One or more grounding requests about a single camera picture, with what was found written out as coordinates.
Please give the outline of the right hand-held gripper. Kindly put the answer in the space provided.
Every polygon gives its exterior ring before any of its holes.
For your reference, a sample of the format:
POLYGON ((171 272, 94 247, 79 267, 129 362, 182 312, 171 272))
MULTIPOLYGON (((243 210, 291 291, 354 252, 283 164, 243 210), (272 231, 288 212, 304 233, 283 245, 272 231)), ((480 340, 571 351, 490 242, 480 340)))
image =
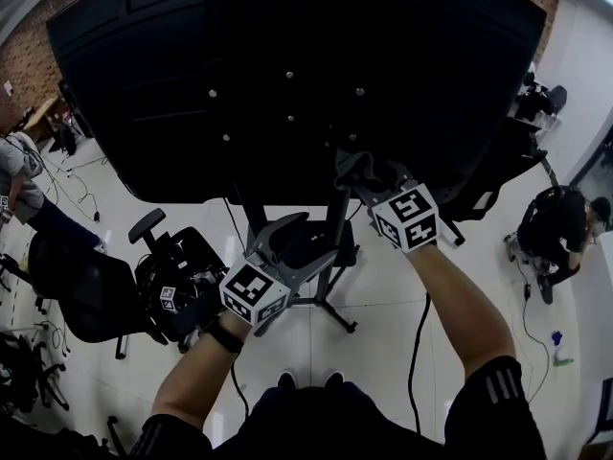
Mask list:
POLYGON ((440 235, 439 208, 423 183, 406 166, 391 159, 375 165, 377 181, 354 181, 352 191, 368 207, 375 230, 393 247, 408 254, 440 235), (384 186, 399 186, 385 191, 384 186))

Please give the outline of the black cabinet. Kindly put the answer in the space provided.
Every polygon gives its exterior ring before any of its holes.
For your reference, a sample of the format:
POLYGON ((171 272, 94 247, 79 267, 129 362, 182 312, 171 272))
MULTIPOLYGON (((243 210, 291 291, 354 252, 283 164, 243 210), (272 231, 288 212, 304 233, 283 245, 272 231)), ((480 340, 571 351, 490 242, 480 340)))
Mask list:
POLYGON ((63 101, 65 102, 69 110, 69 124, 75 127, 77 131, 86 138, 93 138, 94 135, 90 126, 83 118, 79 107, 77 106, 73 94, 70 92, 65 80, 60 80, 58 83, 58 89, 63 101))

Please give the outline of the black office chair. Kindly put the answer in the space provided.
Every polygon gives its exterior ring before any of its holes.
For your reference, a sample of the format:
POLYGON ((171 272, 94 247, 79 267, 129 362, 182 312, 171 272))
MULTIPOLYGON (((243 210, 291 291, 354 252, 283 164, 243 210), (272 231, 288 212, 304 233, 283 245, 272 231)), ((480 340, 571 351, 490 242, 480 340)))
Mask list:
POLYGON ((32 347, 23 336, 0 333, 0 413, 30 413, 37 400, 46 408, 53 400, 64 411, 70 410, 55 382, 66 366, 63 362, 46 366, 45 348, 44 342, 32 347))
POLYGON ((148 334, 155 342, 174 343, 186 353, 191 335, 204 330, 221 312, 219 286, 229 269, 193 227, 154 236, 154 227, 165 217, 156 208, 130 229, 129 242, 143 241, 149 249, 135 267, 58 236, 35 234, 28 253, 34 292, 57 301, 68 328, 83 342, 122 342, 131 334, 148 334), (184 265, 193 269, 211 265, 223 275, 185 309, 165 311, 150 289, 150 276, 184 265))
POLYGON ((538 131, 537 126, 507 117, 460 193, 440 206, 442 222, 453 233, 451 242, 456 246, 465 243, 457 222, 481 220, 507 182, 546 159, 547 151, 535 140, 538 131))

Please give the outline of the white counter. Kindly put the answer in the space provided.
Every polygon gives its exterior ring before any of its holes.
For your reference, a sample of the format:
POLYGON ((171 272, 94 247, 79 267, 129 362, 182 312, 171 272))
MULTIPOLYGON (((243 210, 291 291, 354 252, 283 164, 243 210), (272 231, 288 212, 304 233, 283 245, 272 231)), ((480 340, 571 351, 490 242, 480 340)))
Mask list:
POLYGON ((586 443, 613 442, 613 231, 585 256, 578 294, 586 443))

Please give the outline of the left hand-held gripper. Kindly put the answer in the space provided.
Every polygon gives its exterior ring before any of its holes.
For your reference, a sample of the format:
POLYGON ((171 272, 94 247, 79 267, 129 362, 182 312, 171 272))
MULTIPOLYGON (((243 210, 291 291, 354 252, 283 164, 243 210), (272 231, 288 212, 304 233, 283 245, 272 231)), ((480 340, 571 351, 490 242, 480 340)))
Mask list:
POLYGON ((336 259, 338 251, 331 250, 301 267, 291 267, 283 261, 307 220, 307 212, 283 216, 268 223, 255 238, 252 249, 270 265, 281 263, 284 283, 244 257, 233 263, 220 283, 223 306, 254 329, 283 312, 300 287, 330 268, 336 259))

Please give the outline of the black television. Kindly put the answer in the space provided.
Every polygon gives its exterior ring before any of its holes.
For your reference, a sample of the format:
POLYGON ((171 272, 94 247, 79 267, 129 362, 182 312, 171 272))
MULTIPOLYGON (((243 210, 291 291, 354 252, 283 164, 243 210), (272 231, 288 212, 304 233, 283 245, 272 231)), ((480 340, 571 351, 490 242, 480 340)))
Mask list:
POLYGON ((82 117, 137 198, 245 183, 317 204, 338 151, 458 188, 544 30, 530 0, 76 0, 47 24, 82 117))

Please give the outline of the wooden table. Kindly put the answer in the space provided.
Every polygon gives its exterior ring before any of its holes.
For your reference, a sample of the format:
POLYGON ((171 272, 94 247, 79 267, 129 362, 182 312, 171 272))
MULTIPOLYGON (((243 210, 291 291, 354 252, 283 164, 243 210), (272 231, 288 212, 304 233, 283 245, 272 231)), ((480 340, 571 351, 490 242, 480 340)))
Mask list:
POLYGON ((28 133, 38 132, 39 134, 45 133, 51 135, 54 129, 50 117, 55 113, 58 101, 59 96, 48 98, 29 118, 24 126, 24 131, 28 133))

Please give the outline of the person's black-shirted torso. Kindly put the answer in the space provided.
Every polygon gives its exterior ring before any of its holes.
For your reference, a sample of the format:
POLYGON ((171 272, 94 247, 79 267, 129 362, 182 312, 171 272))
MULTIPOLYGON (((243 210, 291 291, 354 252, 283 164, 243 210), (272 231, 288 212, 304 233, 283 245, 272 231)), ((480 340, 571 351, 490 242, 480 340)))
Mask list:
POLYGON ((176 417, 152 416, 131 453, 155 460, 547 460, 521 378, 510 356, 470 375, 451 404, 442 443, 387 419, 345 381, 266 390, 218 447, 176 417))

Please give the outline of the person's left forearm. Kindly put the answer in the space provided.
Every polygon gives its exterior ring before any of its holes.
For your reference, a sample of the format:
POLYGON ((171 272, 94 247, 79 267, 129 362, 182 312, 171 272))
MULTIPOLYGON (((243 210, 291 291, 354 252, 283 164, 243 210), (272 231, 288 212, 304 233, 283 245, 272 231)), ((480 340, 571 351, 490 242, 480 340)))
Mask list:
POLYGON ((237 356, 210 333, 201 335, 164 379, 151 414, 171 415, 202 431, 237 356))

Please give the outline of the black TV stand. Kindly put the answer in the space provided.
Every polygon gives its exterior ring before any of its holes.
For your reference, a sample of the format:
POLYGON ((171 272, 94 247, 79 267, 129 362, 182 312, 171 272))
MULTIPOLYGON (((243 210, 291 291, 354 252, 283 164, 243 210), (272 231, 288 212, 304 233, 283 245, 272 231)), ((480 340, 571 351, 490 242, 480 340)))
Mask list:
MULTIPOLYGON (((269 264, 252 249, 259 232, 271 222, 266 217, 263 204, 255 200, 246 185, 237 183, 235 189, 247 217, 251 234, 246 259, 284 283, 281 276, 281 263, 269 264)), ((359 246, 353 242, 349 234, 351 224, 346 220, 350 197, 351 193, 347 190, 335 190, 329 196, 326 219, 324 221, 308 219, 299 233, 299 239, 283 258, 283 261, 289 266, 301 267, 331 250, 338 251, 332 266, 303 284, 296 297, 288 301, 287 306, 313 305, 318 307, 335 319, 349 334, 354 332, 356 324, 344 319, 328 301, 328 297, 344 271, 355 264, 359 250, 359 246)))

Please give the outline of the grey cloth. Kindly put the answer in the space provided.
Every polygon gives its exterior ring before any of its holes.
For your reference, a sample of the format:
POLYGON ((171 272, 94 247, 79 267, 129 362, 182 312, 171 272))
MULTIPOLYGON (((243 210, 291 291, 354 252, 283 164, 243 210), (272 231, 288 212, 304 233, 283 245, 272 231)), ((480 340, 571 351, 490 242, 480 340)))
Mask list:
POLYGON ((337 190, 346 190, 350 187, 365 186, 369 183, 382 185, 382 178, 375 173, 375 158, 367 151, 351 153, 338 149, 335 154, 334 187, 337 190))

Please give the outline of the spare hand-held gripper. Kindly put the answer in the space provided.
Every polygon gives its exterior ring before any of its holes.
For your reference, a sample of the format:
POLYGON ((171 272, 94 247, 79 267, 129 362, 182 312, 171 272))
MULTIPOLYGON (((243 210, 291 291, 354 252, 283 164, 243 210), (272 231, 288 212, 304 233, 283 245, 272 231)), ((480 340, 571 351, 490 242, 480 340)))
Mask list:
POLYGON ((211 265, 193 269, 186 265, 176 270, 157 270, 150 276, 153 295, 164 311, 178 313, 215 286, 223 273, 211 265))

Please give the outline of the cluttered equipment rack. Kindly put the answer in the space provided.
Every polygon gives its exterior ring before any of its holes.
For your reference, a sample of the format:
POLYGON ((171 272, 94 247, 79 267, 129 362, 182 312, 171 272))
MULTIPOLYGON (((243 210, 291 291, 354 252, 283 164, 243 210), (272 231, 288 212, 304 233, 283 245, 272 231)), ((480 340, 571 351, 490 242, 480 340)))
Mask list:
POLYGON ((562 85, 545 85, 532 62, 516 96, 512 117, 540 129, 551 129, 559 122, 567 100, 567 89, 562 85))

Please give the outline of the person's right forearm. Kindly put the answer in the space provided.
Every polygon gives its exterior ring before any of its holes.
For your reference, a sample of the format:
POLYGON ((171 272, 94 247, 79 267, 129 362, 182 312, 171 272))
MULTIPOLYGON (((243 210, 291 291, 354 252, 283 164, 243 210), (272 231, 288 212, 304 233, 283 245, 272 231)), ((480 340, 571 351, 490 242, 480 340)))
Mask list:
POLYGON ((406 255, 416 270, 468 378, 498 357, 516 357, 511 330, 482 290, 428 243, 406 255))

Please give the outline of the blue and green spray bottle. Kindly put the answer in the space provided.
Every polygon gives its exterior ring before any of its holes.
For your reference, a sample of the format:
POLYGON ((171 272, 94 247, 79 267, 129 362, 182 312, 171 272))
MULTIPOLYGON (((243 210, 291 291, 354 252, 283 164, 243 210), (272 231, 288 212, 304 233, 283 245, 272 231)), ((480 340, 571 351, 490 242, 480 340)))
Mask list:
POLYGON ((563 334, 561 331, 554 331, 552 333, 552 340, 554 343, 553 365, 556 368, 563 367, 574 362, 574 359, 564 347, 562 339, 563 334))

